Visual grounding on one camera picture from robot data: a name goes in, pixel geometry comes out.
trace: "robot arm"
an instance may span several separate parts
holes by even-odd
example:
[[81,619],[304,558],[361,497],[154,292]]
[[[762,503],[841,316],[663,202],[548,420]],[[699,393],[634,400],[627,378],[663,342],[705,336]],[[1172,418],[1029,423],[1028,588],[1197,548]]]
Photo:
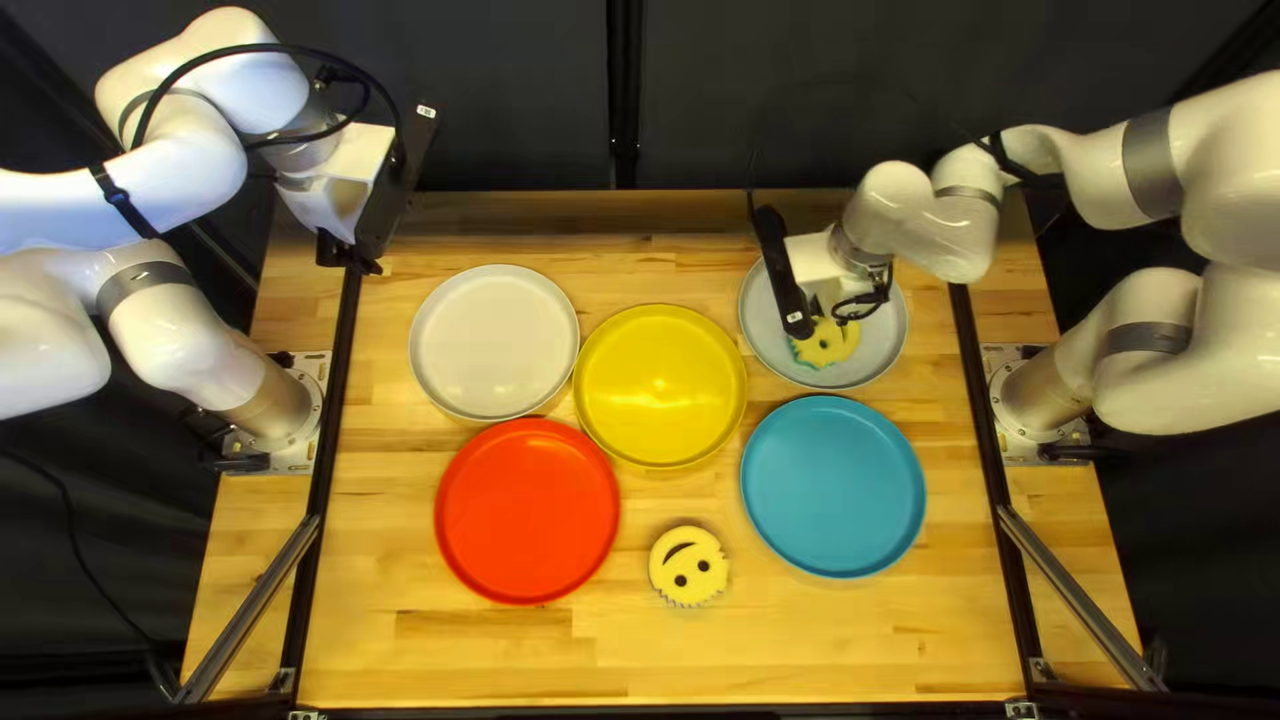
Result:
[[[154,88],[211,50],[274,44],[253,13],[219,8],[179,36],[108,72],[102,117],[131,146]],[[0,419],[83,397],[110,374],[88,313],[101,315],[133,370],[236,423],[264,445],[314,425],[308,391],[228,328],[157,233],[198,218],[243,183],[251,138],[312,133],[338,122],[310,99],[284,54],[229,55],[183,76],[156,104],[145,142],[100,168],[0,170]],[[355,242],[355,225],[394,131],[340,132],[264,155],[276,188],[311,229]],[[124,209],[113,188],[128,193]]]
[[[1046,126],[1000,136],[1010,160],[1038,174],[1062,173],[1075,208],[1096,228],[1180,214],[1201,255],[1280,270],[1280,243],[1271,241],[1280,220],[1277,118],[1280,72],[1270,72],[1085,136]],[[865,251],[972,283],[991,265],[1000,202],[1015,182],[973,143],[943,156],[931,176],[882,163],[845,209],[844,231]]]
[[[1046,126],[1000,133],[1010,160],[1062,173],[1091,225],[1181,215],[1211,260],[1203,281],[1153,268],[1130,275],[1051,348],[992,388],[1006,429],[1053,441],[1093,407],[1116,427],[1176,434],[1280,410],[1280,72],[1268,72],[1091,135]],[[991,146],[993,138],[986,138]],[[983,277],[1005,187],[1018,178],[975,143],[929,176],[872,168],[841,222],[786,238],[795,282],[831,314],[902,256],[947,282]]]
[[[128,147],[150,91],[183,61],[229,45],[275,42],[266,24],[241,8],[211,10],[179,36],[109,70],[95,99]],[[160,101],[146,142],[102,164],[111,181],[156,229],[165,232],[223,205],[244,182],[236,131],[285,127],[307,102],[310,83],[285,55],[224,58],[188,73]],[[90,169],[54,174],[0,170],[0,254],[28,247],[104,250],[140,233],[104,202]]]

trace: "butcher block tabletop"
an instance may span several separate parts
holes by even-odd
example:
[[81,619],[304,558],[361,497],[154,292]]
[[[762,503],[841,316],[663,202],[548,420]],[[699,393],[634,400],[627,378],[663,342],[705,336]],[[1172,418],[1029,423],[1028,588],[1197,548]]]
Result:
[[[792,233],[840,215],[844,191],[758,192]],[[970,288],[979,340],[1057,337],[1025,209],[1006,202],[997,259]],[[316,268],[285,210],[268,247],[251,336],[266,351],[333,346],[342,272]],[[753,530],[739,461],[755,425],[810,395],[751,354],[739,288],[759,258],[741,192],[421,193],[364,281],[298,702],[339,707],[744,705],[1004,700],[1024,692],[947,287],[900,260],[910,332],[890,372],[841,392],[893,421],[927,484],[924,527],[892,568],[824,580]],[[433,502],[477,432],[428,400],[408,364],[410,323],[449,277],[504,263],[572,301],[581,337],[627,307],[667,302],[719,325],[746,364],[737,433],[708,461],[650,471],[613,461],[621,524],[599,571],[540,607],[495,605],[440,556]],[[571,392],[547,416],[579,427]],[[1137,646],[1106,510],[1091,466],[1010,468],[1014,505]],[[187,643],[189,673],[301,519],[305,477],[224,477]],[[669,607],[648,556],[666,530],[712,530],[728,589]],[[1069,682],[1120,678],[1029,570],[1044,656]],[[289,589],[259,624],[216,696],[261,692],[279,666]]]

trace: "sponge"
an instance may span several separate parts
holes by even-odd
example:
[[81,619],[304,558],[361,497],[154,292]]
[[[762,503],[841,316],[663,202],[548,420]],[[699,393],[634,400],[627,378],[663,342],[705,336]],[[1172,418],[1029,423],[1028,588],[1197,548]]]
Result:
[[813,334],[808,340],[787,337],[796,363],[820,370],[827,365],[849,360],[863,336],[858,323],[841,327],[827,316],[814,318],[813,322]]

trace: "smiley face sponge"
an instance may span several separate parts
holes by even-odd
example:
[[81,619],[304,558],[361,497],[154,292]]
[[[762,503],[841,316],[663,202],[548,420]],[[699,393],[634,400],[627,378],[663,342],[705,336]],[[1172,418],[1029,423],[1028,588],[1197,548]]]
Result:
[[664,533],[649,551],[649,582],[678,607],[694,607],[728,587],[728,560],[716,536],[696,525]]

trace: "red plate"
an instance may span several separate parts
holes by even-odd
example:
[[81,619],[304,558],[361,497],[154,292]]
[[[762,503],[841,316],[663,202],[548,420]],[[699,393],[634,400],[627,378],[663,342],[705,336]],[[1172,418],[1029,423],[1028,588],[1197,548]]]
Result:
[[541,418],[489,428],[449,462],[435,539],[449,569],[495,602],[541,605],[573,592],[618,532],[618,483],[582,433]]

